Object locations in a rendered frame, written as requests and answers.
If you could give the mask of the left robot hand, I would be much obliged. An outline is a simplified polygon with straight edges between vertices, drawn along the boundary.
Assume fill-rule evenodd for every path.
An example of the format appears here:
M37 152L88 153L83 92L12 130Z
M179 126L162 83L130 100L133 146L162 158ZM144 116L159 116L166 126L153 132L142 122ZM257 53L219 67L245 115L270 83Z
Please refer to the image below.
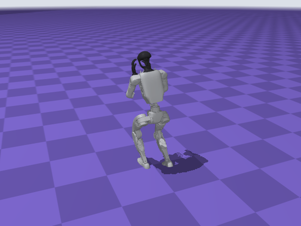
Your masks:
M136 66L136 63L134 64L135 60L137 60L137 59L134 59L132 61L132 73L133 73L132 75L138 75L138 73L136 73L136 70L135 70L135 66Z

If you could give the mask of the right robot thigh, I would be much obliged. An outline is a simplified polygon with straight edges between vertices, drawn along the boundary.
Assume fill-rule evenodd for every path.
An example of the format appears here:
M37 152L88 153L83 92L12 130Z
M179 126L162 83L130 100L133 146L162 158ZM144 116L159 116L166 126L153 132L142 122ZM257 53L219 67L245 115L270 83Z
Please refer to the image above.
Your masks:
M153 135L156 140L162 138L161 131L164 128L165 124L169 121L170 119L168 113L166 111L163 111L163 121L155 124L155 132Z

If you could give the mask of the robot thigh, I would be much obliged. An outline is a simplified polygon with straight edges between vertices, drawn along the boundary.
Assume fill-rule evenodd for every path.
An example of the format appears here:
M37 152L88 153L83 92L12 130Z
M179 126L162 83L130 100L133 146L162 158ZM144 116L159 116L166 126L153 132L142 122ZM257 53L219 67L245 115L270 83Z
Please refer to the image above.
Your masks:
M162 138L161 131L164 128L165 124L169 121L170 119L168 113L166 111L163 111L163 121L155 124L155 132L153 135L156 140Z
M140 114L134 118L133 125L132 125L132 132L136 133L137 139L140 139L142 137L142 132L140 131L140 129L143 126L148 125L150 121L151 121L150 116L146 116L145 114Z

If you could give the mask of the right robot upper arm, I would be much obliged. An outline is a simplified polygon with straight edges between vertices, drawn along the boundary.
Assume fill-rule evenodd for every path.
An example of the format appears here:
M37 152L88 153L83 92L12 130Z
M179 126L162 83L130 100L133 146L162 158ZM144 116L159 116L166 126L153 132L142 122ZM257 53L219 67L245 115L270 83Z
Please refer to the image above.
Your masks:
M164 92L168 90L167 73L163 70L159 70L162 77Z

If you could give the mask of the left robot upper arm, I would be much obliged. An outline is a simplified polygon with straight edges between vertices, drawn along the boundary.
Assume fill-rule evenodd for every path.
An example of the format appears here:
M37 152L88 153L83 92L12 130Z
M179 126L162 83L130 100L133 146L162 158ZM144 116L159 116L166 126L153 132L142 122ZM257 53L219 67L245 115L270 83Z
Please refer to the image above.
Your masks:
M130 77L130 82L129 82L129 86L128 86L128 93L127 93L127 97L128 98L133 98L134 97L134 90L135 87L139 84L140 82L140 75L132 75Z

